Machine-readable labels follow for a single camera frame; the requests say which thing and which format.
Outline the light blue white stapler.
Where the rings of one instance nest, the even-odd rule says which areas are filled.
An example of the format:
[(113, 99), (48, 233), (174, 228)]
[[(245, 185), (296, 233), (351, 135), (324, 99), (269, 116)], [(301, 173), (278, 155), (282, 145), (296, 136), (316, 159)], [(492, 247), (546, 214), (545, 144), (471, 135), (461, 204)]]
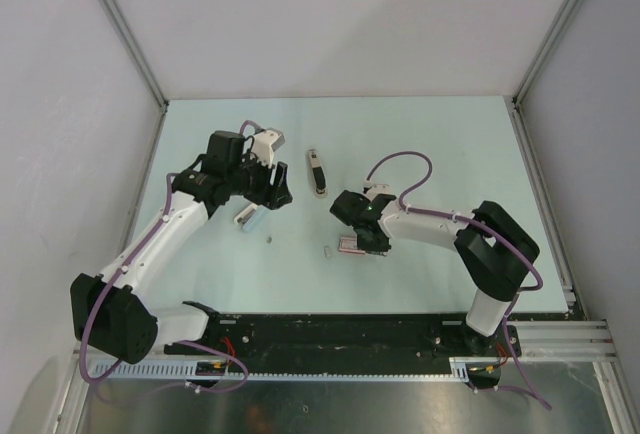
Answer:
[(234, 223), (242, 232), (248, 233), (255, 229), (263, 220), (267, 210), (258, 205), (251, 204), (242, 210), (234, 218)]

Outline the beige black stapler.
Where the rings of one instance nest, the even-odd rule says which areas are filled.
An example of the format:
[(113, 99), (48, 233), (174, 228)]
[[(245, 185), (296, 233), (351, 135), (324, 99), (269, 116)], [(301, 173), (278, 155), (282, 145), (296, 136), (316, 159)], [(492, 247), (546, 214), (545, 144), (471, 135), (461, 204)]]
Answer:
[(323, 163), (316, 149), (309, 149), (307, 151), (307, 165), (314, 195), (319, 199), (326, 198), (328, 195), (326, 175)]

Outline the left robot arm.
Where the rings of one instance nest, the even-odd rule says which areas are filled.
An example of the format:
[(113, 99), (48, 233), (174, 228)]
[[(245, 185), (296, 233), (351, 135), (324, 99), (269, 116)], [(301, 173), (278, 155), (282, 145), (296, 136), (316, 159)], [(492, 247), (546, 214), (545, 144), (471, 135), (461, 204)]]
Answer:
[(149, 293), (172, 257), (232, 197), (269, 210), (292, 202), (288, 166), (275, 159), (285, 143), (274, 128), (250, 136), (218, 130), (207, 149), (166, 177), (163, 207), (149, 225), (99, 274), (80, 274), (70, 288), (74, 334), (80, 351), (97, 349), (136, 364), (158, 346), (187, 341), (197, 352), (214, 351), (221, 330), (212, 309), (195, 301), (154, 308)]

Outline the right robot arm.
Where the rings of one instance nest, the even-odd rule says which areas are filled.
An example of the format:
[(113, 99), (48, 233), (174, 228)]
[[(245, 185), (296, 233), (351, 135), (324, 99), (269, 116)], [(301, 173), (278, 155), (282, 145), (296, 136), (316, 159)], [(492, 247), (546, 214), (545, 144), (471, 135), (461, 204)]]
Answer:
[(493, 201), (469, 214), (411, 207), (392, 194), (345, 190), (330, 213), (356, 234), (357, 249), (385, 254), (394, 240), (410, 240), (457, 253), (476, 291), (461, 327), (463, 347), (484, 355), (497, 343), (519, 295), (543, 287), (534, 262), (537, 243)]

